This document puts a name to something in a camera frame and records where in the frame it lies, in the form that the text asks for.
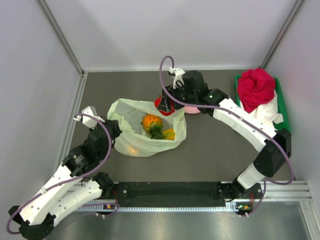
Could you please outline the red bell pepper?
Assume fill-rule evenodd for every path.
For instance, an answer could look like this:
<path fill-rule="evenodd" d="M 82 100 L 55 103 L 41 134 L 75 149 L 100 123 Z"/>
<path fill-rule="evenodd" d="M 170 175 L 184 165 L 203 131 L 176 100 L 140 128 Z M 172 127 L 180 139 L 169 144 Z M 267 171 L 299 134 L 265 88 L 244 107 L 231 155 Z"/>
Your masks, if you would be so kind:
<path fill-rule="evenodd" d="M 154 106 L 163 116 L 170 116 L 175 112 L 173 101 L 166 96 L 159 96 L 154 101 Z"/>

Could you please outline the yellow orange fruit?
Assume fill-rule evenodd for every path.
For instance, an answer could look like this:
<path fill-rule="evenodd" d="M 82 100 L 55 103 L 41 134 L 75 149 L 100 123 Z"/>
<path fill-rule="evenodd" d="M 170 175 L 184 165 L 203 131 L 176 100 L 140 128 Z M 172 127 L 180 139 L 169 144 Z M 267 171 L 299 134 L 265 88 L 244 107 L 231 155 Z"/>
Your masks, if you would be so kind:
<path fill-rule="evenodd" d="M 139 152 L 136 149 L 132 148 L 132 147 L 128 147 L 127 148 L 127 154 L 129 156 L 136 156 L 138 153 Z"/>

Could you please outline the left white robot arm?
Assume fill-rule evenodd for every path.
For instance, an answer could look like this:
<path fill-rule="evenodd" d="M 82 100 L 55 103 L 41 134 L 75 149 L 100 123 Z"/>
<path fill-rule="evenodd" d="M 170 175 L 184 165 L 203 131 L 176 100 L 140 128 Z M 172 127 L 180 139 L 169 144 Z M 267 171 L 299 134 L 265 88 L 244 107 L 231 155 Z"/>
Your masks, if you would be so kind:
<path fill-rule="evenodd" d="M 9 234 L 27 240 L 43 240 L 69 214 L 99 198 L 109 198 L 114 182 L 98 172 L 110 156 L 122 131 L 117 120 L 93 116 L 84 143 L 72 148 L 49 181 L 29 201 L 13 206 L 6 224 Z M 10 229 L 11 222 L 19 225 Z"/>

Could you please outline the orange green mango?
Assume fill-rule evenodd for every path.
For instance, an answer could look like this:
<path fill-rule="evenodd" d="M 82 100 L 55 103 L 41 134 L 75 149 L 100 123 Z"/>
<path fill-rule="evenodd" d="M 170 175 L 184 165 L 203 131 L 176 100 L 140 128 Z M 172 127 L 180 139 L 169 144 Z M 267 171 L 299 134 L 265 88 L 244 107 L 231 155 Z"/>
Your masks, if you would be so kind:
<path fill-rule="evenodd" d="M 176 133 L 173 128 L 166 129 L 162 132 L 164 140 L 174 140 L 176 137 Z"/>

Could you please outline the pale green plastic bag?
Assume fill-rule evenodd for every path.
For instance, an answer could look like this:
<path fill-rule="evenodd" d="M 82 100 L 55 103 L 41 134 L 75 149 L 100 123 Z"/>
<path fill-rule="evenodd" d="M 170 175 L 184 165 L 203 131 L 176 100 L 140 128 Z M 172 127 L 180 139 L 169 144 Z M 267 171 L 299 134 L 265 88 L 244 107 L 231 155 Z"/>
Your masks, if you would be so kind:
<path fill-rule="evenodd" d="M 141 121 L 146 114 L 152 114 L 162 119 L 163 129 L 173 129 L 174 140 L 151 139 L 143 129 Z M 114 148 L 121 154 L 128 155 L 127 148 L 138 151 L 136 156 L 150 157 L 157 153 L 176 148 L 187 137 L 185 109 L 175 111 L 172 115 L 164 116 L 151 101 L 138 101 L 120 98 L 112 103 L 107 112 L 109 120 L 117 120 L 122 133 L 116 138 Z"/>

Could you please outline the toy pineapple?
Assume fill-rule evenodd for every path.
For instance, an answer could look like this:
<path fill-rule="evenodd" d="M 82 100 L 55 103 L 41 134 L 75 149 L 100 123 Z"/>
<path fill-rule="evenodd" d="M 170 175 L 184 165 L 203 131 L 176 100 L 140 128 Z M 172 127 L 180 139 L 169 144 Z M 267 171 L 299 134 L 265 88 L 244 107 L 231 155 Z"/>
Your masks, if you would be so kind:
<path fill-rule="evenodd" d="M 147 113 L 142 118 L 141 125 L 151 139 L 162 140 L 165 138 L 162 134 L 163 120 L 159 116 Z"/>

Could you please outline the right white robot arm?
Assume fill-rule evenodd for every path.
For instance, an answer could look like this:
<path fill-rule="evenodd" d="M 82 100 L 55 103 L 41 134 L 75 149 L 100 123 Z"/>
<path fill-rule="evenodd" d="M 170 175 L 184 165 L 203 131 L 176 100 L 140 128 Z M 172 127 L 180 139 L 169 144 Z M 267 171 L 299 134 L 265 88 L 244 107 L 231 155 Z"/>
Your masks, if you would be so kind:
<path fill-rule="evenodd" d="M 185 72 L 170 67 L 173 83 L 166 86 L 155 107 L 164 116 L 187 107 L 196 108 L 219 120 L 243 136 L 258 155 L 232 182 L 232 198 L 245 198 L 259 181 L 271 178 L 291 156 L 291 133 L 276 130 L 245 112 L 223 91 L 209 89 L 197 70 Z"/>

